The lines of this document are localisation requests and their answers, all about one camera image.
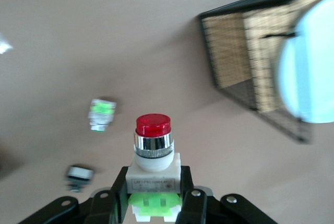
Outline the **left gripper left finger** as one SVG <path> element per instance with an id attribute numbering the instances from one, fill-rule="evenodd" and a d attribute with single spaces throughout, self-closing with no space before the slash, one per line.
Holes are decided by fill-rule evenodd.
<path id="1" fill-rule="evenodd" d="M 83 203 L 75 197 L 59 197 L 21 223 L 122 223 L 128 208 L 127 171 L 122 167 L 111 188 L 99 190 Z"/>

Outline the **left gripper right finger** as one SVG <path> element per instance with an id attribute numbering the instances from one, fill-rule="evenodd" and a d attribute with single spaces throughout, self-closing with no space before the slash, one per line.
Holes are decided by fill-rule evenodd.
<path id="1" fill-rule="evenodd" d="M 218 200 L 210 189 L 195 186 L 189 166 L 181 166 L 181 199 L 177 223 L 276 223 L 240 194 Z"/>

